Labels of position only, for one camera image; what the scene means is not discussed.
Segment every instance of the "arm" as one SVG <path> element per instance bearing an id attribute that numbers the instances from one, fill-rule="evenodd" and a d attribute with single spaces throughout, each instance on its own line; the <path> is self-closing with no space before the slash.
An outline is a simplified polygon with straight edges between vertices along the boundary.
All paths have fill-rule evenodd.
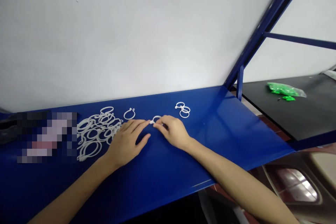
<path id="1" fill-rule="evenodd" d="M 149 120 L 124 123 L 107 152 L 29 223 L 69 223 L 104 179 L 140 153 L 150 134 L 144 136 L 138 145 L 135 142 L 148 124 Z"/>
<path id="2" fill-rule="evenodd" d="M 193 156 L 247 212 L 267 223 L 298 223 L 287 206 L 248 172 L 191 138 L 181 120 L 169 115 L 155 124 L 175 147 Z"/>

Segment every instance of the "forearm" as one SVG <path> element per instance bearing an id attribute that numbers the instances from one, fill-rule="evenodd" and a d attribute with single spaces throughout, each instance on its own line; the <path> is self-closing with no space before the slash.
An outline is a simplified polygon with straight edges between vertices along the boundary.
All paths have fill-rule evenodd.
<path id="1" fill-rule="evenodd" d="M 195 139 L 184 150 L 217 180 L 247 212 L 270 223 L 298 223 L 286 205 L 267 187 L 230 160 Z"/>
<path id="2" fill-rule="evenodd" d="M 69 223 L 96 188 L 109 175 L 98 159 L 67 190 L 39 212 L 29 223 Z"/>

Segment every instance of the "finger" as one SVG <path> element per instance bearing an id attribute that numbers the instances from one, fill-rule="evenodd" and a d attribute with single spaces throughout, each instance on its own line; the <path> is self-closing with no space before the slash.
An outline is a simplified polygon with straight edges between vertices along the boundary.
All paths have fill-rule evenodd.
<path id="1" fill-rule="evenodd" d="M 150 120 L 148 121 L 144 121 L 143 123 L 140 123 L 133 131 L 134 136 L 136 136 L 136 138 L 138 138 L 138 136 L 140 135 L 141 131 L 143 131 L 144 128 L 147 127 L 147 125 L 149 124 Z"/>
<path id="2" fill-rule="evenodd" d="M 159 118 L 156 123 L 157 124 L 166 124 L 169 127 L 169 124 L 171 121 L 173 121 L 174 119 L 176 119 L 175 117 L 172 117 L 170 115 L 164 115 L 163 117 Z"/>
<path id="3" fill-rule="evenodd" d="M 157 128 L 157 129 L 162 133 L 162 135 L 163 135 L 165 138 L 168 138 L 168 136 L 169 136 L 169 132 L 168 132 L 168 130 L 166 130 L 166 128 L 163 127 L 161 124 L 154 123 L 153 127 L 154 127 L 154 128 Z"/>
<path id="4" fill-rule="evenodd" d="M 124 130 L 124 128 L 125 128 L 125 126 L 126 126 L 126 124 L 127 124 L 127 122 L 124 122 L 124 123 L 121 125 L 121 127 L 120 127 L 119 131 L 123 131 L 123 130 Z"/>
<path id="5" fill-rule="evenodd" d="M 138 125 L 143 122 L 145 122 L 145 120 L 141 120 L 141 119 L 134 120 L 134 122 L 126 129 L 127 132 L 132 133 L 136 129 L 136 127 L 138 127 Z"/>
<path id="6" fill-rule="evenodd" d="M 125 126 L 124 126 L 124 128 L 122 129 L 122 131 L 127 130 L 127 129 L 132 125 L 132 123 L 133 123 L 134 121 L 135 121 L 135 120 L 131 119 L 131 120 L 129 120 L 127 123 L 125 123 Z"/>
<path id="7" fill-rule="evenodd" d="M 150 134 L 148 133 L 147 135 L 145 135 L 143 137 L 143 139 L 140 141 L 140 143 L 138 143 L 136 145 L 135 149 L 137 150 L 138 154 L 140 153 L 140 151 L 142 150 L 142 148 L 146 145 L 149 137 L 150 137 Z"/>

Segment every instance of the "hand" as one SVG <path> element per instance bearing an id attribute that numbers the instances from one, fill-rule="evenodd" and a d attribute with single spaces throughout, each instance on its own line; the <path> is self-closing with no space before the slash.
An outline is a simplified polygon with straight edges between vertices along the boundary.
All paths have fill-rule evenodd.
<path id="1" fill-rule="evenodd" d="M 161 125 L 162 123 L 166 124 L 168 129 L 163 127 Z M 159 120 L 157 120 L 153 126 L 163 134 L 170 144 L 179 149 L 185 150 L 185 148 L 193 140 L 193 138 L 188 135 L 183 122 L 180 119 L 170 115 L 164 115 Z"/>
<path id="2" fill-rule="evenodd" d="M 101 157 L 103 160 L 101 163 L 109 174 L 130 162 L 140 153 L 150 134 L 145 135 L 137 145 L 135 142 L 149 122 L 150 120 L 129 120 L 121 126 L 107 152 Z"/>

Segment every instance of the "white backdrop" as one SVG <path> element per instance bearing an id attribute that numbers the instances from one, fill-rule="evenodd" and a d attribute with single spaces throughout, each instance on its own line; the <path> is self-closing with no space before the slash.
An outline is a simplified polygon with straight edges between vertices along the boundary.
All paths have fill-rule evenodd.
<path id="1" fill-rule="evenodd" d="M 271 0 L 0 0 L 0 107 L 223 84 Z"/>

